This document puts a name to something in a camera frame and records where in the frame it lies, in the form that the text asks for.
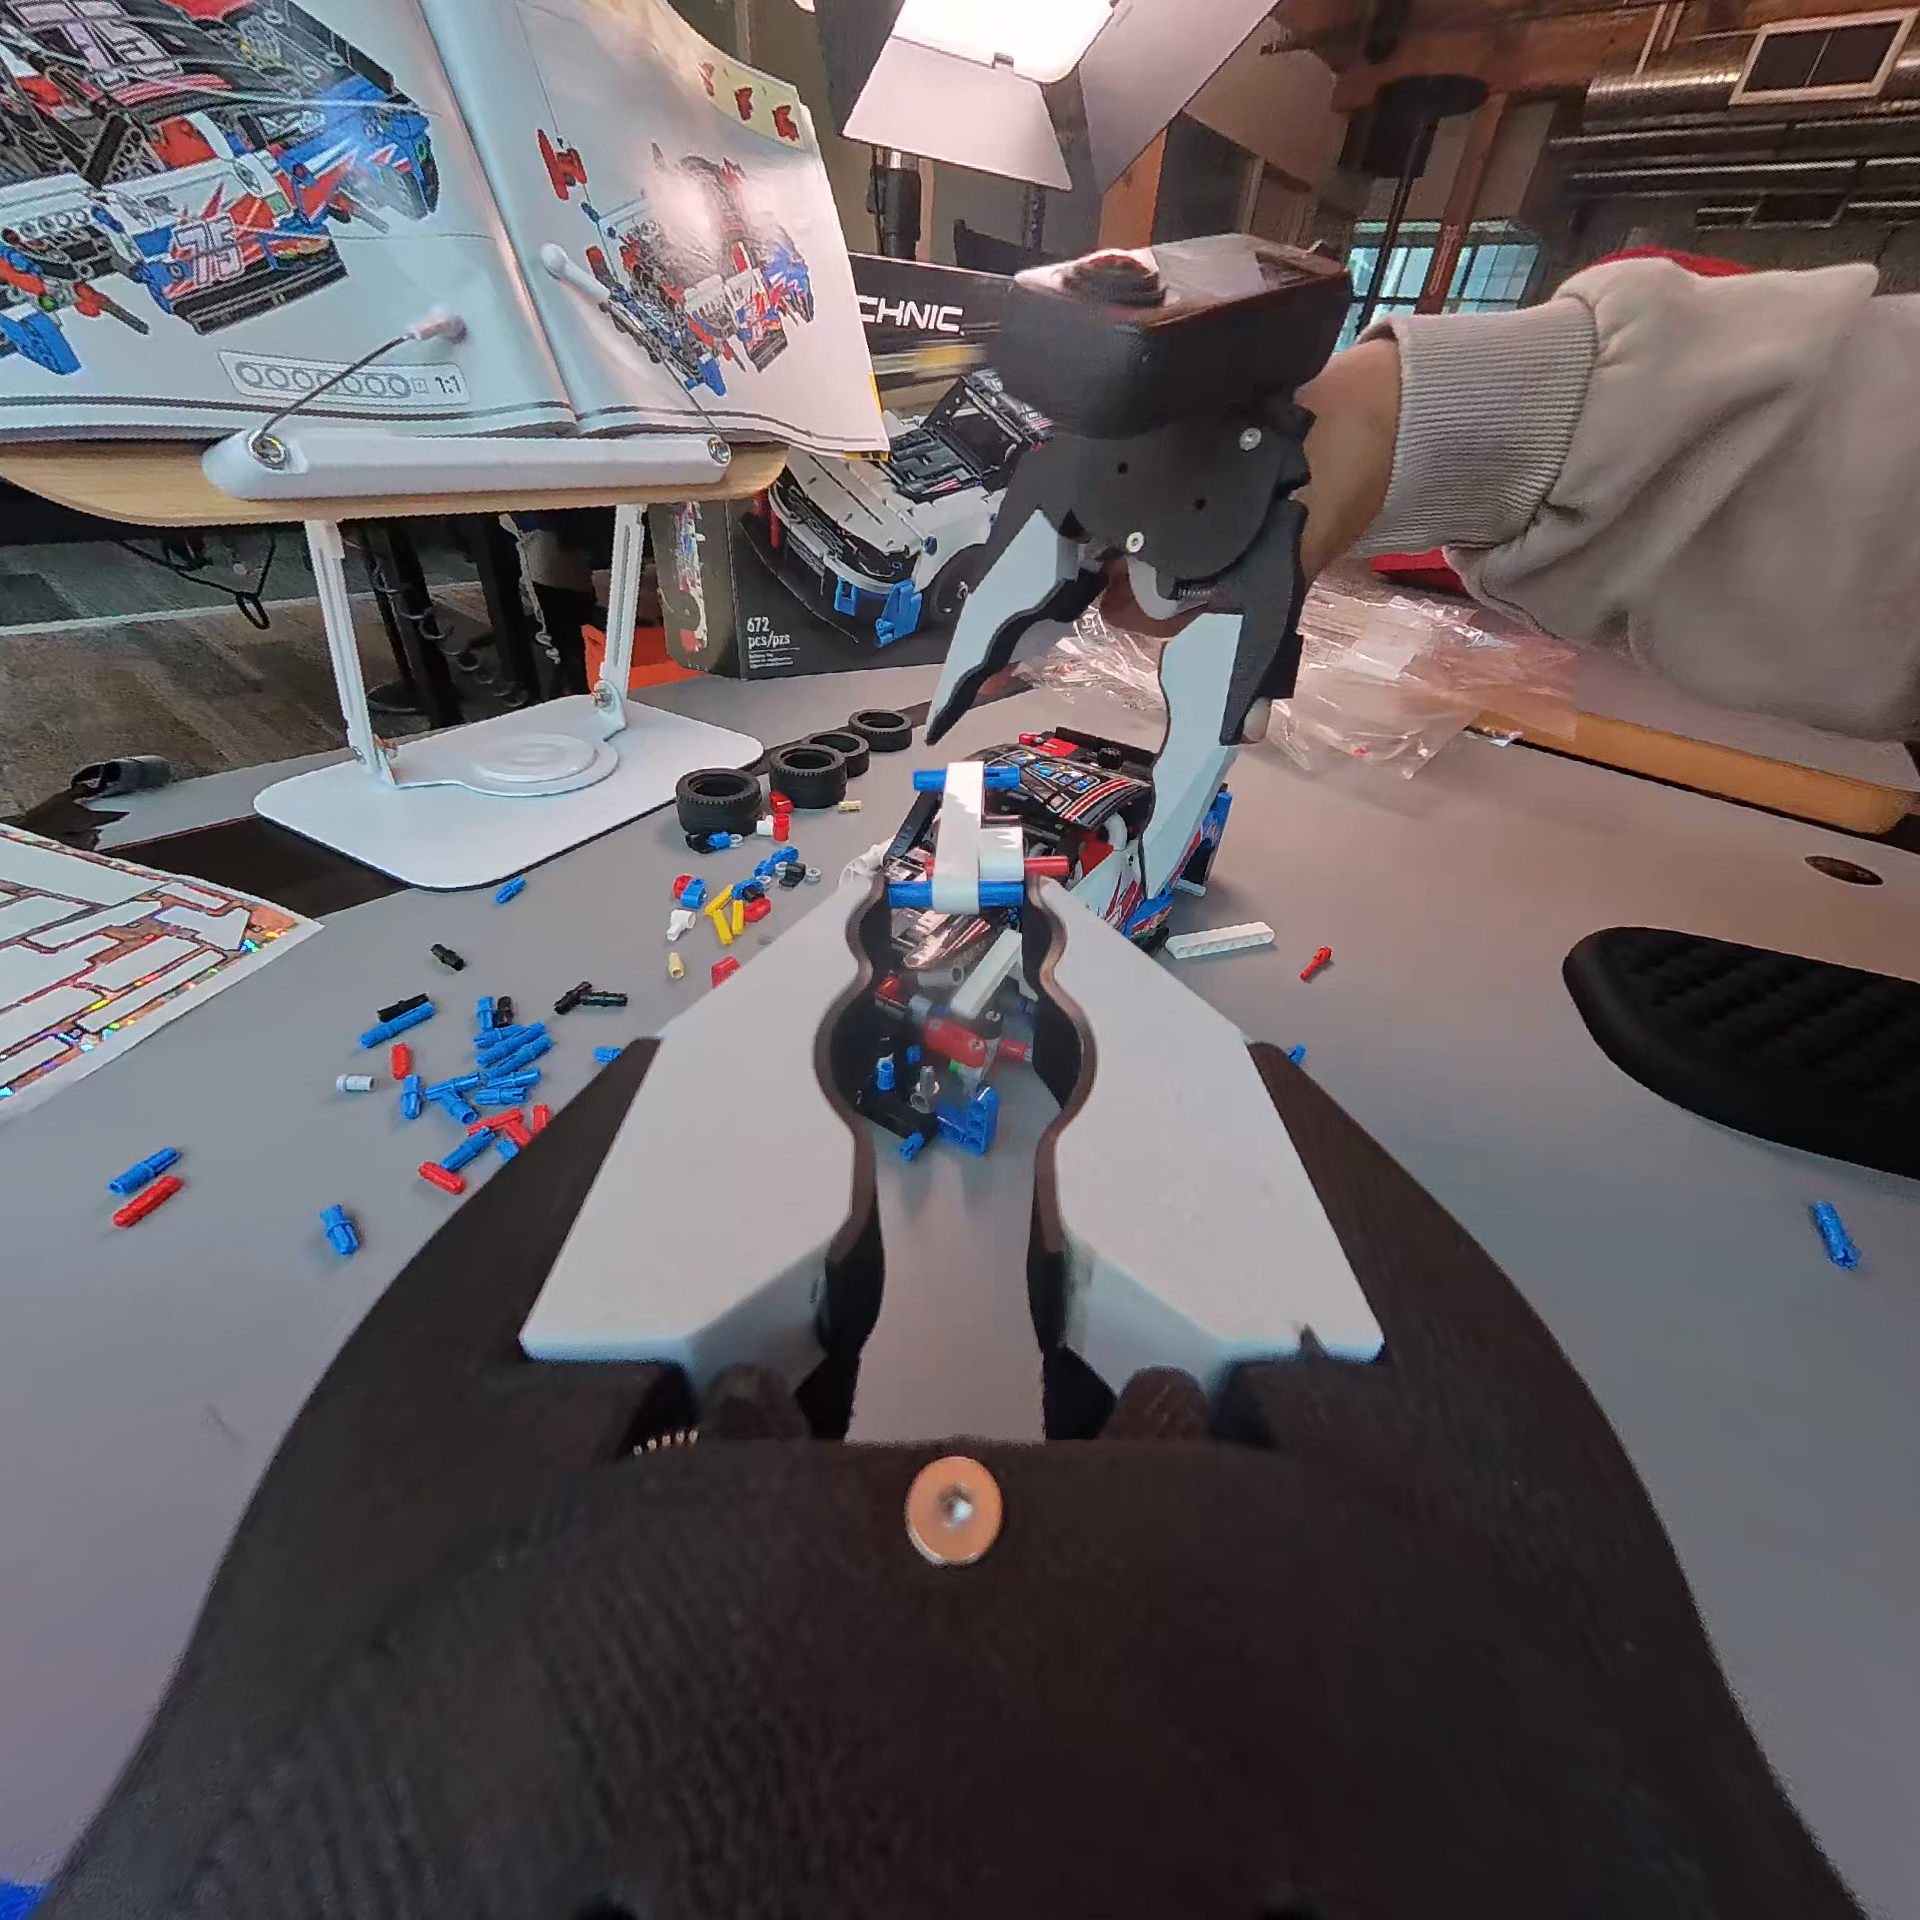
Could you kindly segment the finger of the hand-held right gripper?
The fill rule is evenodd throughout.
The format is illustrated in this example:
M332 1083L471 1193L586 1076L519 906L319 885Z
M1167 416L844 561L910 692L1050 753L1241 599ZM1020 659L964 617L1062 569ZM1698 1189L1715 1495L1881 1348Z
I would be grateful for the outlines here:
M1158 656L1167 738L1153 764L1153 812L1140 833L1142 889L1170 889L1229 778L1256 703L1293 697L1304 636L1293 617L1203 612Z
M925 722L941 745L1037 627L1095 606L1122 550L1058 530L1041 507L996 533L993 561L967 599Z

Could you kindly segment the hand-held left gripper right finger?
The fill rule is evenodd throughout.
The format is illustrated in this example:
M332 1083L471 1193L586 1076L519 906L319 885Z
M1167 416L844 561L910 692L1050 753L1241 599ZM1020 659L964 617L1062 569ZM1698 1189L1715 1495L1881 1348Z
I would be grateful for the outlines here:
M1229 1377L1384 1336L1251 1042L1058 881L1028 895L1028 1311L1095 1377Z

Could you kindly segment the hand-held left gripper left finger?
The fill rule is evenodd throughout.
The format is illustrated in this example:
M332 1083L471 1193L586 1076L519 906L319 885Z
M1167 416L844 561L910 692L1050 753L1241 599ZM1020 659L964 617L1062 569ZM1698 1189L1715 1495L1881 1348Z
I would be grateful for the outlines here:
M874 980L845 877L659 1036L519 1330L535 1361L855 1367L878 1324L874 1145L834 1057Z

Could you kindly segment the toy brick race car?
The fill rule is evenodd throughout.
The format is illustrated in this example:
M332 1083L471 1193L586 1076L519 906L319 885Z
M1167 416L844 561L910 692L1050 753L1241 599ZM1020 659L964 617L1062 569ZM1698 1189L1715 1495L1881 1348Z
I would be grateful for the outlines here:
M1025 733L976 762L1013 762L1016 794L987 800L989 827L1023 827L1028 881L1055 877L1129 943L1156 947L1175 897L1203 895L1233 797L1219 788L1190 863L1170 889L1142 889L1140 833L1148 821L1148 757L1092 733ZM918 794L878 874L929 877L937 800ZM901 1135L925 1130L929 1150L989 1155L999 1130L999 1082L1032 1062L1037 991L1028 983L1020 911L935 916L888 909L888 956L874 962L873 1011L855 1046L851 1107Z

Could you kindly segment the white brick beam assembly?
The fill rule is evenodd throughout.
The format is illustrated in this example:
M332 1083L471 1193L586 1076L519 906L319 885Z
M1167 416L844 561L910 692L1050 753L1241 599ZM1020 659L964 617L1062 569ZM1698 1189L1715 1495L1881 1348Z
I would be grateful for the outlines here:
M915 794L937 800L935 863L929 877L892 877L888 909L948 919L1020 911L1028 895L1023 827L987 822L987 800L1016 794L1020 784L1023 772L1013 762L954 762L945 772L915 772Z

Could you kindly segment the black toy set box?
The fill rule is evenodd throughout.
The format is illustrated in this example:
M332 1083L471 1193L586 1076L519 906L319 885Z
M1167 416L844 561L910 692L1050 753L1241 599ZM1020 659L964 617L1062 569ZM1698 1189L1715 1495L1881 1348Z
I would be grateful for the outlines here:
M993 367L1008 276L851 256L888 447L789 450L744 499L647 513L666 656L770 684L937 662L1045 419Z

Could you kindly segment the heap of clear plastic bags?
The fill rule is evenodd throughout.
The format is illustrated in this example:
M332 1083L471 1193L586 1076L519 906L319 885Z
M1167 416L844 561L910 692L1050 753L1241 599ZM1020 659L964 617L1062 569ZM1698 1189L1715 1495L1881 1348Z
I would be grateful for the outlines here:
M1309 775L1413 778L1466 733L1499 745L1576 741L1572 646L1432 593L1309 589L1293 697L1259 738Z

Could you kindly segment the pile of blue red pins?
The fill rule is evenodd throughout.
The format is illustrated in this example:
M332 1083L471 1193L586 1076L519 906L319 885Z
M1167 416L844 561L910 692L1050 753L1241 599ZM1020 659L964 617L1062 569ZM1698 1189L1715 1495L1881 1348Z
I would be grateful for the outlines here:
M398 1143L417 1155L416 1181L464 1197L478 1177L524 1155L544 1122L543 1071L554 1036L511 992L474 1001L461 1054L445 1048L455 1031L438 1023L433 1000L396 1023L373 1020L356 1036L356 1065L379 1082L365 1101L388 1105Z

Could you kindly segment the large paned window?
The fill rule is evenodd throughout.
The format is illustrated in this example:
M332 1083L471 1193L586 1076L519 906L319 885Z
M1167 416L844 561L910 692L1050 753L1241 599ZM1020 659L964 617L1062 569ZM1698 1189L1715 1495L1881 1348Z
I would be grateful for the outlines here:
M1361 222L1349 247L1351 308L1349 333L1367 295L1377 292L1370 317L1413 313L1437 261L1441 222L1403 222L1394 244L1382 247L1384 222ZM1477 222L1452 258L1442 313L1503 313L1526 308L1542 276L1542 237L1517 222Z

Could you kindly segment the studio light with barn doors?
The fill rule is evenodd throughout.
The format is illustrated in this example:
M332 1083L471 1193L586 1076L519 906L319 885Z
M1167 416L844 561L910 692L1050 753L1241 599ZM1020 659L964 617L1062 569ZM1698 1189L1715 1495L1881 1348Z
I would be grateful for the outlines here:
M812 3L849 142L1108 191L1271 3Z

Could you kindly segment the white book stand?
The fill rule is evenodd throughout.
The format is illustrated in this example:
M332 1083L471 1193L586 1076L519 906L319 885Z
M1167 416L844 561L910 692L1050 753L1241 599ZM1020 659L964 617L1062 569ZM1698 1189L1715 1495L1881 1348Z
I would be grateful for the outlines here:
M783 466L711 429L637 437L402 434L319 426L319 394L194 450L179 441L51 441L3 450L3 478L55 507L152 525L299 524L319 591L351 762L265 788L256 810L429 893L506 881L673 800L678 778L740 767L759 741L659 717L627 697L647 511L739 499ZM613 507L610 636L587 697L383 741L351 612L344 525Z

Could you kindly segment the black mesh pad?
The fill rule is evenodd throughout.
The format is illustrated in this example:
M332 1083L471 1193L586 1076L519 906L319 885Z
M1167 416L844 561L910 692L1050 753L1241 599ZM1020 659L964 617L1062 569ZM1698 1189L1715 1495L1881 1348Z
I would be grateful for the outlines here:
M1663 927L1572 947L1596 1048L1656 1096L1755 1139L1916 1179L1916 983Z

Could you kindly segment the open instruction booklet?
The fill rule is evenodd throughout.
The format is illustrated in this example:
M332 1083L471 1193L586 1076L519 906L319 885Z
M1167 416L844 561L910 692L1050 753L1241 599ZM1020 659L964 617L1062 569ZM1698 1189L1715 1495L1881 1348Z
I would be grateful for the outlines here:
M794 85L669 3L3 3L3 441L886 450Z

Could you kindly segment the white vent grille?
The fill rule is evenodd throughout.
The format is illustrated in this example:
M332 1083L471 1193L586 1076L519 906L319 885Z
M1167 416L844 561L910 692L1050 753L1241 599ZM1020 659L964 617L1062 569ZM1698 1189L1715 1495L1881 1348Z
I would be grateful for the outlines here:
M1731 108L1873 100L1915 22L1915 9L1771 22L1742 62Z

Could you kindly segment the metal air duct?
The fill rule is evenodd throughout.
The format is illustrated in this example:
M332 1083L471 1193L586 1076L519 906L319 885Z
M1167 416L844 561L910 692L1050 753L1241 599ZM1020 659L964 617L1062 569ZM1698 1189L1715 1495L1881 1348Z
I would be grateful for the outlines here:
M1686 201L1705 230L1915 222L1916 46L1878 87L1755 85L1733 68L1602 76L1549 154L1576 201Z

